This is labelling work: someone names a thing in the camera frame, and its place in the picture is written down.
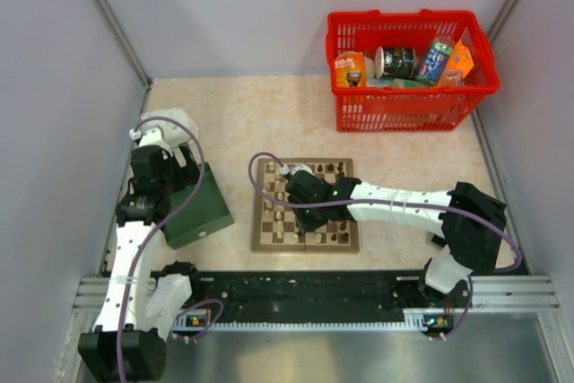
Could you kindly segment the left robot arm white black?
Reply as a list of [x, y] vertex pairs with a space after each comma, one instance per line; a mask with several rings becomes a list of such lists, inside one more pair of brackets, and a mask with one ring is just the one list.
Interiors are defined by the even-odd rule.
[[78, 352], [99, 382], [159, 379], [166, 366], [167, 340], [182, 307], [197, 306], [203, 286], [186, 274], [166, 274], [150, 292], [153, 254], [164, 227], [181, 212], [171, 197], [190, 190], [195, 197], [204, 179], [203, 160], [194, 160], [189, 145], [179, 149], [180, 165], [160, 126], [136, 128], [132, 137], [132, 177], [116, 208], [116, 252], [108, 289], [92, 329], [80, 336]]

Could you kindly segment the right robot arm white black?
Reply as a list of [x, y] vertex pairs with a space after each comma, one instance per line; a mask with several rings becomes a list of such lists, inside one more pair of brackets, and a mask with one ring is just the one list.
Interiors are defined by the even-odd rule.
[[448, 191], [420, 192], [375, 186], [342, 176], [329, 183], [306, 165], [280, 168], [285, 191], [302, 231], [328, 222], [392, 222], [432, 233], [442, 250], [425, 266], [418, 293], [432, 308], [447, 301], [456, 284], [491, 274], [506, 227], [506, 205], [470, 183]]

